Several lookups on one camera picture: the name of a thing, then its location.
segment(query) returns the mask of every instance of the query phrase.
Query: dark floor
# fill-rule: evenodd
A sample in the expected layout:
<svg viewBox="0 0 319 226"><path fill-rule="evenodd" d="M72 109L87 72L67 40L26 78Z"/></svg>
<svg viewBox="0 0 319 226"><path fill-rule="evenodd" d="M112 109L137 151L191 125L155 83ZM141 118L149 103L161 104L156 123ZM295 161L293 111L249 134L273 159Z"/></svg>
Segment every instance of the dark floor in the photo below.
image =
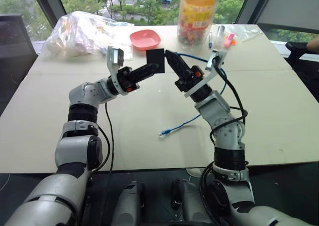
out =
<svg viewBox="0 0 319 226"><path fill-rule="evenodd" d="M256 205L271 206L318 225L319 163L251 167L250 172ZM0 225L6 222L40 181L37 177L10 175L9 182L0 192ZM119 194L133 180L146 186L143 222L162 223L182 219L181 210L174 211L170 207L170 184L174 178L189 179L186 170L112 173L110 187L107 187L108 177L108 173L93 176L94 184L88 189L90 204L85 209L82 225L109 225ZM7 174L0 175L0 189L7 178ZM199 179L191 178L190 181L198 184ZM104 206L107 190L108 199Z"/></svg>

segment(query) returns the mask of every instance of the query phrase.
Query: person's arm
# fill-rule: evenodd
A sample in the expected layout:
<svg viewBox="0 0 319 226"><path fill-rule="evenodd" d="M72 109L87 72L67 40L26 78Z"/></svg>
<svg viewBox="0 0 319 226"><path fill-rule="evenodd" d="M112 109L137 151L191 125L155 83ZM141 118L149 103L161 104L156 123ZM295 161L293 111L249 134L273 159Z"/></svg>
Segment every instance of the person's arm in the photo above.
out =
<svg viewBox="0 0 319 226"><path fill-rule="evenodd" d="M307 49L319 54L319 36L308 42Z"/></svg>

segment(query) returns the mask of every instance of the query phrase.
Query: pen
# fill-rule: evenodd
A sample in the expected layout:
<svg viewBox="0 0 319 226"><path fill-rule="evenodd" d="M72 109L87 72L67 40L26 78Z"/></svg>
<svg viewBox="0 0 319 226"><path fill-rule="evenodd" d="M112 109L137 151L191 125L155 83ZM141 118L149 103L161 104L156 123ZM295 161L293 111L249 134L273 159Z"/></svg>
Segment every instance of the pen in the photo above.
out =
<svg viewBox="0 0 319 226"><path fill-rule="evenodd" d="M213 34L210 32L210 33L209 33L209 43L208 43L209 49L211 49L212 46L213 46L212 41L213 41Z"/></svg>

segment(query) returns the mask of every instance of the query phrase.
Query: plastic bag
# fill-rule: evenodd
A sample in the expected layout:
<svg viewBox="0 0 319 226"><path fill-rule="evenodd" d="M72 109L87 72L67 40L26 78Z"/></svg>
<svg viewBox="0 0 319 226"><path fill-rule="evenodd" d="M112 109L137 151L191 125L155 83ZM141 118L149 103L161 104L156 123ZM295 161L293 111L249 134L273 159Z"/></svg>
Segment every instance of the plastic bag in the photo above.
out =
<svg viewBox="0 0 319 226"><path fill-rule="evenodd" d="M43 52L49 56L64 57L106 54L107 47L111 45L124 51L124 59L132 59L132 43L129 34L123 34L123 26L134 26L134 24L74 11L59 19L45 42Z"/></svg>
<svg viewBox="0 0 319 226"><path fill-rule="evenodd" d="M235 39L241 40L242 42L248 41L259 34L263 33L257 25L224 25L225 32L228 34L234 33Z"/></svg>
<svg viewBox="0 0 319 226"><path fill-rule="evenodd" d="M180 0L177 37L185 44L203 43L211 29L218 0Z"/></svg>

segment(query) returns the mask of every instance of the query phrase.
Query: table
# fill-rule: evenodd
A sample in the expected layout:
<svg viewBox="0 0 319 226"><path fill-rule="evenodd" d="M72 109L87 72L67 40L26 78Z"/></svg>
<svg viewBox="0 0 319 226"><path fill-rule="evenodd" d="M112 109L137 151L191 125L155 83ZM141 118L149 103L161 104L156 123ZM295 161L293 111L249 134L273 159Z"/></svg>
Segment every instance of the table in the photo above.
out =
<svg viewBox="0 0 319 226"><path fill-rule="evenodd" d="M161 27L166 28L149 28L159 32ZM170 39L169 34L161 37L163 42ZM238 68L232 65L234 59L224 64L249 112L243 138L246 158L250 165L317 161L319 150L314 142L318 141L319 105L269 41L261 43L263 38L260 35L238 44L227 55L245 52L246 44L253 44L252 50L263 50L265 57L260 64L247 54L238 59L241 62ZM0 118L0 173L56 171L54 152L67 120L68 92L83 82L109 76L104 59L80 58L63 67L58 60L47 61L42 56L37 59ZM131 63L137 65L135 58ZM203 119L166 138L158 137L158 132L197 115L193 101L184 98L175 87L176 80L174 73L166 71L140 82L141 88L128 96L109 102L116 143L115 170L204 167L211 161L210 129ZM216 77L210 85L220 90L223 82ZM226 88L223 96L230 105L236 105L230 89ZM109 134L102 107L98 123ZM107 147L103 138L102 142L105 156Z"/></svg>

